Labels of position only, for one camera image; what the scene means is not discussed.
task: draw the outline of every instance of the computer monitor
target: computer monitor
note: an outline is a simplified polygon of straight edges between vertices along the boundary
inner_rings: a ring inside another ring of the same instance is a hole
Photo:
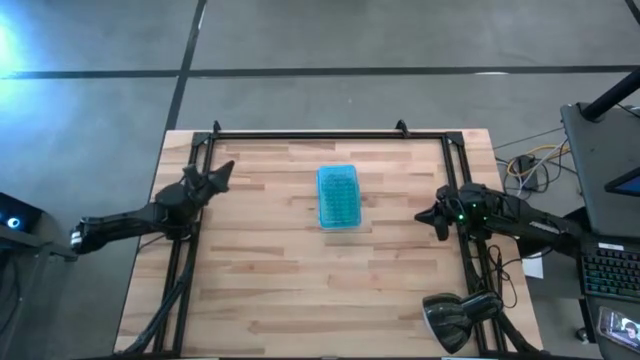
[[[640,168],[608,182],[604,189],[616,194],[640,196]]]

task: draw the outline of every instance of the wooden plank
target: wooden plank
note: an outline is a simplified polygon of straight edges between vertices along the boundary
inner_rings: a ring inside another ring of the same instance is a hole
[[[500,189],[488,132],[463,132],[473,180]],[[167,134],[154,191],[180,179],[192,133]],[[428,333],[420,303],[440,292],[467,294],[458,241],[453,229],[440,242],[432,228],[413,220],[446,183],[440,146],[435,140],[216,142],[213,167],[228,160],[236,166],[231,191],[205,209],[183,355],[447,355]],[[345,163],[358,171],[362,226],[324,231],[315,171]],[[461,183],[459,169],[457,175]],[[518,256],[512,240],[493,243],[505,259]],[[169,249],[158,241],[138,255],[116,350],[157,309]],[[541,347],[522,268],[508,271],[518,305],[507,314]],[[509,285],[504,289],[505,302],[513,303]],[[472,339],[456,355],[474,354]]]

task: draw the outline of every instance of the desk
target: desk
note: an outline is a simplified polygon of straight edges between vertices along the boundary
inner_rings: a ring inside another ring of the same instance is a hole
[[[640,166],[640,121],[619,108],[609,110],[601,123],[582,118],[576,106],[564,106],[562,119],[580,179],[588,222],[596,233],[640,237],[640,198],[611,194],[604,185]],[[640,305],[587,297],[591,322],[598,324],[601,306],[640,319]],[[635,359],[638,355],[596,334],[605,359]]]
[[[193,133],[167,133],[154,193],[180,180]],[[464,130],[464,138],[473,180],[499,189],[488,131]],[[447,355],[426,329],[420,303],[440,292],[467,294],[457,235],[440,242],[433,228],[413,220],[446,183],[439,142],[217,140],[213,156],[212,168],[236,165],[231,190],[204,211],[183,356]],[[325,232],[315,172],[344,163],[358,172],[362,226]],[[505,259],[518,256],[512,240],[493,241]],[[158,241],[137,256],[115,350],[126,348],[156,311],[169,252],[170,243]],[[522,268],[508,271],[518,305],[507,313],[541,348]],[[509,285],[504,293],[513,303]],[[476,353],[470,340],[457,355]]]

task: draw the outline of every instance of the blue light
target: blue light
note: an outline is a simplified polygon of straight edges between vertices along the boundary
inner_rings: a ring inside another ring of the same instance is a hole
[[[20,219],[10,218],[9,220],[7,220],[7,226],[12,229],[16,229],[18,226],[20,226]]]

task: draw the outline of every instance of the white paper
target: white paper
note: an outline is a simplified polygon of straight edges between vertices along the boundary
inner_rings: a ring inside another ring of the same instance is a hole
[[[532,254],[531,256],[540,256],[540,253]],[[526,276],[535,277],[538,279],[544,279],[544,273],[542,271],[542,258],[536,257],[535,259],[522,259],[522,270]]]

